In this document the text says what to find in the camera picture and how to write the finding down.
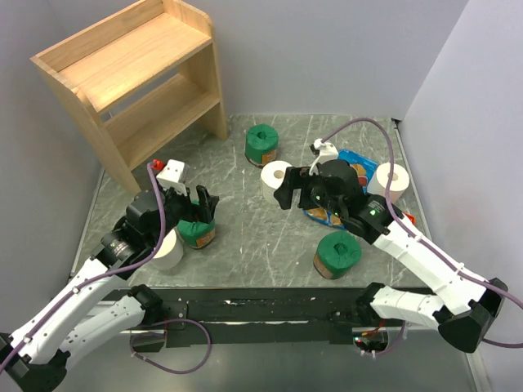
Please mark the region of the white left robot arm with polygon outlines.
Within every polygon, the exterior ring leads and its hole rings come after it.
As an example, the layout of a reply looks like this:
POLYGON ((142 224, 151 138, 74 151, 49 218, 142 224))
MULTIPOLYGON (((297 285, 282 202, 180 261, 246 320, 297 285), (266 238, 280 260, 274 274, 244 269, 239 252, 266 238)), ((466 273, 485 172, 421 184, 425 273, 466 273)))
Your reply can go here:
POLYGON ((196 190, 196 202, 173 188, 140 192, 67 286, 23 327, 1 335, 1 369, 21 390, 53 391, 82 355, 126 329, 160 322, 163 301, 145 284, 109 310, 87 314, 150 261, 180 221, 212 221, 219 197, 202 185, 196 190))

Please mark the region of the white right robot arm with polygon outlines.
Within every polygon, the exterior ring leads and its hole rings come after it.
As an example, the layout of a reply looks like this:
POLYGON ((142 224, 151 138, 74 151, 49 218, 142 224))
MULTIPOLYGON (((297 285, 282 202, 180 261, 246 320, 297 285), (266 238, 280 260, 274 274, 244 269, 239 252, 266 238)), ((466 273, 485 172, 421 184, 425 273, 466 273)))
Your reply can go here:
POLYGON ((507 285, 471 273, 422 234, 396 206, 363 191, 356 171, 341 159, 318 166, 288 167, 274 192, 284 210, 300 192, 300 208, 322 207, 338 217, 344 228, 392 256, 430 289, 422 295, 370 283, 357 299, 359 320, 369 326, 381 319, 397 319, 434 329, 455 349, 474 352, 497 318, 507 285))

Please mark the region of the green roll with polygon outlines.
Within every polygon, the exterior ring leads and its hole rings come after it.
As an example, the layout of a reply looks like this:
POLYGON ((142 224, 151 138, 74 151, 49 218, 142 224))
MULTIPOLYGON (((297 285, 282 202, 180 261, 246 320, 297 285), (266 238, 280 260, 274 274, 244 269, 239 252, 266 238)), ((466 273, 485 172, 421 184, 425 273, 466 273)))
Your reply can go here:
POLYGON ((258 124, 250 127, 245 136, 245 157, 256 167, 264 167, 276 160, 279 134, 271 126, 258 124))
POLYGON ((341 278, 362 256, 360 245, 346 231, 325 235, 319 242, 313 266, 326 279, 341 278))
POLYGON ((216 237, 216 223, 215 220, 210 223, 181 220, 177 225, 177 231, 190 247, 201 249, 216 237))

